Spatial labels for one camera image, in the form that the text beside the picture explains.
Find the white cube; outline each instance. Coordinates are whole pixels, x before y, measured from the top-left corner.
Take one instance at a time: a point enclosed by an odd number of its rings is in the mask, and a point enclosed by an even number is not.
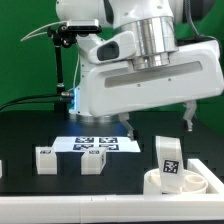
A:
[[[82,175],[99,175],[106,164],[106,148],[89,148],[81,158]]]
[[[37,173],[45,175],[57,174],[57,156],[52,147],[36,147]]]

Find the white robot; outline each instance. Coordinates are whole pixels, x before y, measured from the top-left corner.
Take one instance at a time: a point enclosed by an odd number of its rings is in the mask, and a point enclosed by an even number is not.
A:
[[[224,89],[217,41],[178,47],[174,23],[183,16],[183,0],[57,0],[67,29],[111,27],[116,35],[77,37],[81,82],[75,88],[78,119],[184,102],[184,119],[192,130],[196,100]]]

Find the black table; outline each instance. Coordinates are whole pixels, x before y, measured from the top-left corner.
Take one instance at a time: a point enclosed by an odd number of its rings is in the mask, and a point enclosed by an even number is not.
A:
[[[81,176],[82,153],[58,153],[58,175],[38,176],[36,146],[52,146],[57,136],[126,136],[126,130],[120,123],[76,123],[53,111],[3,112],[0,196],[142,194],[144,173],[157,167],[157,135],[181,139],[185,168],[187,159],[198,158],[224,181],[224,139],[196,119],[194,131],[186,132],[182,116],[178,112],[131,113],[130,124],[138,130],[141,153],[107,153],[106,167],[99,176]]]

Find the black cable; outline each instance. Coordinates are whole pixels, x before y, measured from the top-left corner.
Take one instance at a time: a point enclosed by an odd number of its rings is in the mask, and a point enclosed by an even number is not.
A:
[[[206,40],[217,41],[218,44],[219,44],[220,55],[222,55],[222,45],[221,45],[220,41],[215,37],[200,34],[198,32],[197,28],[195,27],[194,22],[192,20],[192,15],[191,15],[191,0],[184,0],[184,7],[185,7],[186,19],[187,19],[187,22],[188,22],[189,26],[191,27],[191,29],[194,33],[195,40],[196,41],[206,41]]]
[[[198,37],[200,37],[200,34],[197,30],[197,28],[194,25],[194,22],[192,20],[192,15],[191,15],[191,0],[185,0],[184,1],[184,7],[185,7],[185,14],[186,14],[186,19],[188,24],[190,25],[195,38],[197,39]]]
[[[17,102],[21,102],[21,101],[25,101],[25,100],[53,98],[53,97],[59,97],[59,96],[61,96],[61,94],[58,94],[58,93],[57,94],[44,94],[44,95],[25,96],[25,97],[21,97],[21,98],[9,101],[6,104],[17,103]]]
[[[7,103],[0,107],[0,111],[4,110],[7,107],[15,106],[15,105],[22,105],[22,104],[51,104],[56,103],[59,101],[29,101],[29,102],[14,102],[14,103]]]

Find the green wall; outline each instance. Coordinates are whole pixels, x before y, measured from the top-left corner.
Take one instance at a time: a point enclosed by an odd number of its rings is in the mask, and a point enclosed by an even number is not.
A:
[[[0,104],[34,94],[54,93],[56,89],[55,55],[52,41],[39,37],[20,42],[34,29],[58,21],[56,0],[7,0],[1,2],[0,34]],[[217,0],[212,11],[197,27],[201,33],[217,37],[224,44],[224,1]],[[187,25],[178,25],[178,38],[191,36]],[[67,89],[72,87],[76,64],[76,48],[63,49],[63,67]],[[50,109],[51,106],[23,106],[24,109]],[[181,110],[181,105],[156,108],[156,110]],[[206,125],[224,135],[223,96],[201,100],[197,117]]]

